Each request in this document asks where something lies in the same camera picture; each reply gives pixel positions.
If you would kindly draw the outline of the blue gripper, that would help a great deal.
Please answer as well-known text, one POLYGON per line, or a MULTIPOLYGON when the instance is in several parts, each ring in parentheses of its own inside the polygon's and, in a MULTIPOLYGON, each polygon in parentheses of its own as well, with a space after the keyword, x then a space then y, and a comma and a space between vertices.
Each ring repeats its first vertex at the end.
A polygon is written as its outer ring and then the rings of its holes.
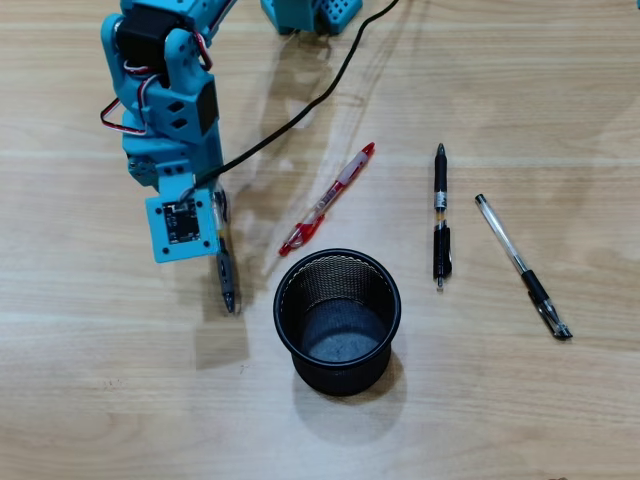
POLYGON ((129 174, 142 187, 158 188, 157 166, 160 164, 186 161, 196 175, 222 164, 218 131, 207 134, 196 143, 165 136, 124 134, 122 147, 128 158, 129 174))

